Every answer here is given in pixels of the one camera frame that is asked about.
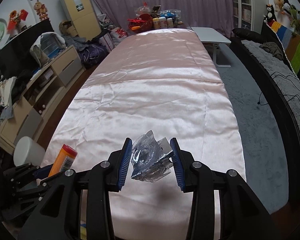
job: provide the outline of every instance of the colorful knitted blanket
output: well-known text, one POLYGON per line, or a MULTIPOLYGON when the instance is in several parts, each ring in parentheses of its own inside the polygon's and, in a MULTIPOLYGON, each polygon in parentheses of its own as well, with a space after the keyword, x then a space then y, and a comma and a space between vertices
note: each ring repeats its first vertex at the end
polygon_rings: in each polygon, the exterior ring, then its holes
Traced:
POLYGON ((300 35, 294 34, 278 22, 269 23, 268 26, 276 33, 292 71, 300 80, 300 35))

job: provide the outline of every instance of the crumpled plastic wrapper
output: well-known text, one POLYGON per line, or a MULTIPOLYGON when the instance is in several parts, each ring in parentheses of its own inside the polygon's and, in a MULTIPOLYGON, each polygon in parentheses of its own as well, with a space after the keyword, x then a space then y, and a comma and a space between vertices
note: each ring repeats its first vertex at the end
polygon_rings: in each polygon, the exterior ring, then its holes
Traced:
POLYGON ((157 142, 151 130, 141 135, 132 145, 131 178, 154 183, 167 176, 173 166, 169 160, 172 155, 173 150, 166 138, 157 142))

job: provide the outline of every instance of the silver screw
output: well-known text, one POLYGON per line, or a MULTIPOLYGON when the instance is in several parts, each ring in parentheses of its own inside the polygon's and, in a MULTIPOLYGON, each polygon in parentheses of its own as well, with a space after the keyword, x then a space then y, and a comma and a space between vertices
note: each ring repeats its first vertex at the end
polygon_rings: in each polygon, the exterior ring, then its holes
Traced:
POLYGON ((237 173, 235 170, 229 170, 229 175, 230 175, 231 177, 235 177, 235 176, 238 175, 238 173, 237 173))
POLYGON ((104 161, 104 162, 102 162, 102 163, 100 164, 100 166, 101 166, 102 168, 107 168, 107 167, 110 166, 110 162, 104 161))
POLYGON ((65 175, 66 176, 71 176, 73 174, 73 170, 66 170, 65 175))
POLYGON ((192 163, 192 166, 193 166, 194 168, 201 168, 202 164, 199 163, 199 162, 194 162, 194 163, 192 163))

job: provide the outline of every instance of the black flat screen tv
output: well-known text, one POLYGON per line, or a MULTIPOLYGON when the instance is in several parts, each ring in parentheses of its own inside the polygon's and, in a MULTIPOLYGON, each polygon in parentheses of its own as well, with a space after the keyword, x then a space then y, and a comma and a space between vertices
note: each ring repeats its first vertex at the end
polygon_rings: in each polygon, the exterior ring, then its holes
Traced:
POLYGON ((49 19, 46 19, 27 28, 0 49, 0 71, 4 78, 17 77, 24 69, 39 68, 30 48, 42 33, 53 31, 49 19))

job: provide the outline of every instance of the gray drawer front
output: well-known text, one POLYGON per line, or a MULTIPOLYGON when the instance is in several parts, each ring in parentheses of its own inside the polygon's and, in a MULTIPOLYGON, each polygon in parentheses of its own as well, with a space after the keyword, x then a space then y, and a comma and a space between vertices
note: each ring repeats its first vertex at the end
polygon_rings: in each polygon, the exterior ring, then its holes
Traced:
POLYGON ((63 69, 63 71, 59 74, 61 82, 66 86, 81 68, 82 65, 80 59, 76 58, 68 66, 66 66, 63 69))
POLYGON ((34 109, 31 109, 28 116, 25 118, 23 124, 21 125, 16 139, 14 140, 14 145, 17 145, 18 141, 23 136, 29 136, 32 138, 35 131, 37 130, 40 122, 42 121, 41 115, 34 109))

